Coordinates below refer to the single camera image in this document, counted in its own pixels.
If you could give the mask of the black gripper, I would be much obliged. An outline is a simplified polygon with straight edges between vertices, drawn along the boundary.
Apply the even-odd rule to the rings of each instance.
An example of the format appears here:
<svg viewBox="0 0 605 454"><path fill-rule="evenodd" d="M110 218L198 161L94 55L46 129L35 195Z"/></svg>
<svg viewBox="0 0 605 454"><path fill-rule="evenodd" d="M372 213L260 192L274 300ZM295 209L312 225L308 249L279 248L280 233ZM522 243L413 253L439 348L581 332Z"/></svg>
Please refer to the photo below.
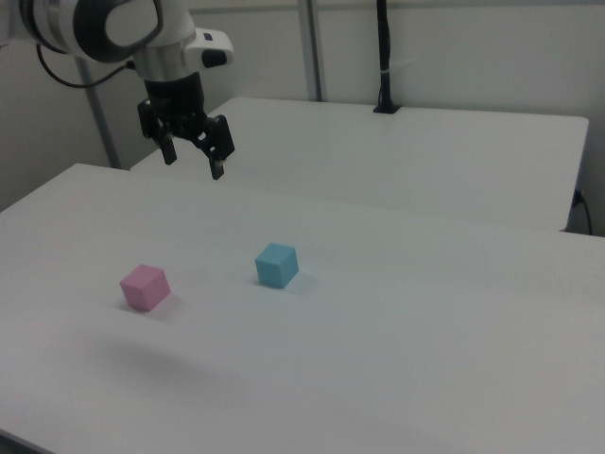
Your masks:
<svg viewBox="0 0 605 454"><path fill-rule="evenodd" d="M177 160L173 136L189 140L208 158L212 178L224 175L224 162L234 152L228 120L224 115L208 116L199 74L171 81L144 80L147 100L138 106L145 138L153 138L164 163Z"/></svg>

